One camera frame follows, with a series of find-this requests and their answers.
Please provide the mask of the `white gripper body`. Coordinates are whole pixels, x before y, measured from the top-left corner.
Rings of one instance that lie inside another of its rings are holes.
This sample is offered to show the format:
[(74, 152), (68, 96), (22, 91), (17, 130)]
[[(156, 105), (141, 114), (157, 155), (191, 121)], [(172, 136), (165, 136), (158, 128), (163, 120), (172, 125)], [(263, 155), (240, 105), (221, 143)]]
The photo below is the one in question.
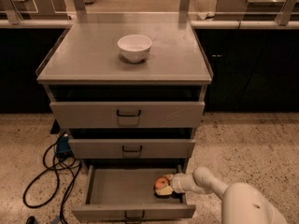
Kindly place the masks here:
[(200, 192), (200, 188), (195, 183), (192, 174), (178, 173), (173, 175), (170, 179), (170, 186), (175, 193)]

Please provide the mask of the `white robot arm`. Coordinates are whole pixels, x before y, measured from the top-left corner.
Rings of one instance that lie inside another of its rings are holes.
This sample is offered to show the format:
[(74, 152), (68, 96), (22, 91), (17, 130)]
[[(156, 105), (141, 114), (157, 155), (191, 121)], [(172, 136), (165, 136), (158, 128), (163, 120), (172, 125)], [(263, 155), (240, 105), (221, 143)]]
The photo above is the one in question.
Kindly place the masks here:
[(158, 196), (188, 191), (214, 193), (221, 200), (221, 224), (288, 224), (256, 188), (241, 182), (227, 185), (206, 167), (198, 167), (188, 174), (160, 176), (155, 180), (154, 191)]

